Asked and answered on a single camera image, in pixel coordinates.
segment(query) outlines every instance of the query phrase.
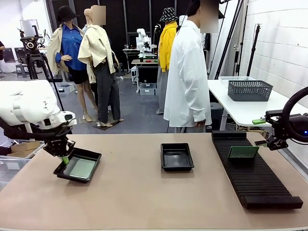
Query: desk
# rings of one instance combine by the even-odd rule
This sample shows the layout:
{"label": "desk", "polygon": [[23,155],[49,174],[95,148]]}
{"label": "desk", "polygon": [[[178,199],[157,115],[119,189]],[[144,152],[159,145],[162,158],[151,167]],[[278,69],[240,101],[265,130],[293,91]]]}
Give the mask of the desk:
{"label": "desk", "polygon": [[136,54],[139,54],[140,51],[137,50],[137,49],[127,49],[127,48],[125,48],[125,49],[123,49],[123,52],[124,52],[124,54],[126,55],[126,59],[127,59],[127,73],[129,73],[130,68],[129,68],[128,53],[136,53]]}
{"label": "desk", "polygon": [[[225,129],[228,114],[240,126],[271,127],[269,123],[254,125],[252,121],[264,117],[266,111],[283,109],[289,100],[289,98],[272,90],[268,102],[235,102],[228,96],[228,84],[227,80],[208,81],[209,90],[224,108],[220,130]],[[292,110],[292,114],[307,112],[308,109],[298,103]]]}
{"label": "desk", "polygon": [[[92,181],[57,178],[52,173],[60,160],[39,151],[0,192],[1,230],[308,228],[308,183],[277,151],[261,147],[259,153],[290,193],[301,197],[302,209],[243,209],[210,133],[68,137],[78,148],[103,154]],[[131,145],[136,140],[139,145]],[[177,142],[189,144],[195,164],[189,173],[161,170],[160,144]]]}
{"label": "desk", "polygon": [[155,60],[157,61],[157,59],[149,59],[151,60],[150,63],[147,63],[146,60],[148,59],[144,59],[143,62],[140,62],[140,59],[134,59],[131,64],[135,65],[137,68],[136,71],[136,75],[137,75],[137,90],[136,93],[139,93],[139,77],[138,77],[138,66],[142,66],[142,65],[156,65],[158,66],[158,62],[155,62]]}

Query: mannequin hand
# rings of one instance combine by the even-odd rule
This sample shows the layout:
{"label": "mannequin hand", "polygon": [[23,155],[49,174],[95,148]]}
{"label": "mannequin hand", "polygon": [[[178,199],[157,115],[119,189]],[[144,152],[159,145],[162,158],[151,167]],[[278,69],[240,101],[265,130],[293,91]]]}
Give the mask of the mannequin hand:
{"label": "mannequin hand", "polygon": [[63,61],[71,61],[73,58],[71,57],[71,56],[69,56],[68,54],[66,54],[66,55],[63,55],[62,57],[61,57],[61,60],[63,60]]}
{"label": "mannequin hand", "polygon": [[199,122],[196,122],[195,127],[202,128],[202,127],[205,126],[205,122],[206,122],[206,119],[202,120],[202,121],[199,121]]}

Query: gray plastic basket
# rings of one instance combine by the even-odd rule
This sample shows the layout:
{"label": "gray plastic basket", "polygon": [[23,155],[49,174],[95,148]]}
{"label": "gray plastic basket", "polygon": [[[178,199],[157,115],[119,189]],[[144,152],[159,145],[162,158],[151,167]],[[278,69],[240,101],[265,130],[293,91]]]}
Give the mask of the gray plastic basket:
{"label": "gray plastic basket", "polygon": [[261,81],[229,81],[228,95],[233,101],[267,102],[273,86]]}

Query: concrete floor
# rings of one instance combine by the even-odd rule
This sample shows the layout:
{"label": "concrete floor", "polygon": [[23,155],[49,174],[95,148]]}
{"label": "concrete floor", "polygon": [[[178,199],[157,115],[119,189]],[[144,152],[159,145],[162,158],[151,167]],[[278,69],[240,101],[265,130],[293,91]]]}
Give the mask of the concrete floor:
{"label": "concrete floor", "polygon": [[[29,78],[17,78],[16,74],[1,74],[1,81],[12,80],[29,80]],[[38,74],[38,77],[44,79],[43,74]],[[163,119],[163,116],[156,115],[158,108],[157,96],[140,96],[136,93],[136,85],[132,85],[130,75],[125,76],[125,79],[119,83],[120,102],[121,102],[121,118],[125,121],[118,125],[102,131],[92,126],[95,123],[80,124],[79,118],[82,117],[82,109],[78,102],[78,95],[74,92],[69,94],[60,93],[60,97],[66,111],[71,111],[76,114],[78,124],[73,127],[73,134],[116,134],[116,133],[165,133],[168,122]],[[87,97],[86,103],[90,115],[94,115],[95,111]],[[0,144],[7,140],[3,136],[3,131],[0,131]]]}

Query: black rack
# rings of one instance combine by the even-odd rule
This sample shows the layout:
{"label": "black rack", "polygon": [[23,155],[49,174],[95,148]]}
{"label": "black rack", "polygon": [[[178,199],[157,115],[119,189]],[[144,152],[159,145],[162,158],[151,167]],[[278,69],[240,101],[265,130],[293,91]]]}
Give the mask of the black rack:
{"label": "black rack", "polygon": [[254,159],[232,160],[232,146],[252,146],[242,131],[213,131],[212,140],[243,207],[299,209],[303,201],[292,196],[259,153]]}

